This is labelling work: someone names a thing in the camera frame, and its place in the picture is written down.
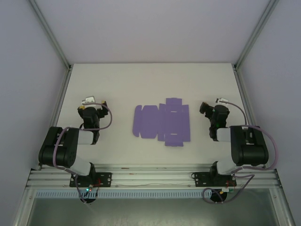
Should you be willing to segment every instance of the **purple cable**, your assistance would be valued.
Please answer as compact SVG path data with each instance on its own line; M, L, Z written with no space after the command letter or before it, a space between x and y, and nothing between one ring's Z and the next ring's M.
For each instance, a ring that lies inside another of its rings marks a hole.
M236 104L234 104L234 103L231 103L231 102L226 102L226 101L220 101L220 103L225 103L225 104L229 104L229 105L233 105L233 106L237 107L237 108L242 112L242 114L244 115L245 125L247 124L246 114L245 114L244 110L241 109L240 106L238 106L238 105L236 105Z
M263 168L263 167L253 167L253 166L244 166L244 167L239 167L239 168L233 170L233 171L231 172L231 174L237 173L238 171L240 171L240 170L242 170L242 169L262 170L262 171L264 171L264 170L270 170L270 169L274 168L274 167L276 166L277 162L278 162L278 156L279 156L279 153L278 153L278 152L279 152L279 151L278 151L278 147L277 147L277 144L276 144L274 138L273 138L268 132L266 132L265 130L263 130L263 129L259 128L259 127L251 126L251 125L241 125L241 127L249 127L249 128L253 128L253 129L259 130L260 132L262 132L263 134L265 134L265 135L272 141L272 143L273 143L273 146L274 146L274 149L275 149L275 159L274 159L273 164L272 164L270 167L268 167L268 168ZM219 203L220 203L220 204L228 203L228 202L230 202L230 201L236 199L236 198L239 196L239 194L242 193L242 191L243 191L244 188L248 185L248 183L253 179L254 176L255 176L254 174L250 174L250 175L247 175L247 176L234 176L234 177L236 177L236 178L247 178L247 177L250 177L250 179L249 179L249 180L246 182L246 184L239 190L239 192L237 192L237 194L236 194L233 198L231 198L231 199L228 200L228 201L222 201L222 202L217 202L217 203L218 203L218 204L219 204ZM203 190L203 192L202 192L203 200L204 200L205 202L207 202L207 203L214 203L214 202L210 202L210 201L208 201L208 200L205 199L205 196L204 196L204 195L205 195L205 191L207 191L207 190L212 190L214 193L218 194L218 196L219 196L220 199L222 200L222 197L220 196L220 194L218 193L218 191L216 191L216 190L214 190L214 189L211 189L211 188L205 188L205 189Z
M102 129L108 128L108 127L112 124L112 112L110 111L110 109L109 109L106 105L99 104L99 103L90 103L90 104L83 104L83 105L100 105L100 106L106 108L106 109L108 110L108 112L110 113L111 120L110 120L110 123L109 123L107 126L102 127L102 128L96 128L96 129L80 129L80 130L84 130L84 131L102 130ZM77 183L78 174L77 174L76 172L73 172L72 170L69 170L69 169L65 168L65 167L59 167L59 166L56 164L56 153L57 153L58 146L59 146L59 144L60 144L60 142L61 142L61 139L62 139L62 137L63 137L63 134L64 134L68 129L70 129L70 128L71 128L71 127L66 127L66 128L64 128L64 129L62 130L61 134L59 135L59 137L57 138L57 141L56 141L56 144L55 144L55 148L54 148L54 150L53 150L52 163L53 163L53 166L54 166L55 168L57 168L57 169L59 169L59 170L64 170L64 171L66 171L66 172L68 172L68 173L71 173L71 174L75 175L75 186L76 186L76 189L77 189L77 191L78 191L78 193L79 193L79 197L80 197L80 199L81 199L84 203L86 203L86 201L84 200L83 196L82 196L81 193L80 193L79 186L78 186L78 183Z
M80 190L79 190L79 185L78 185L78 183L77 183L77 178L78 178L79 176L76 174L76 176L75 176L75 186L76 186L76 190L77 190L77 192L79 193L79 198L82 200L82 202L83 203L86 203L86 200L84 199L84 197L82 196L82 194L80 193Z

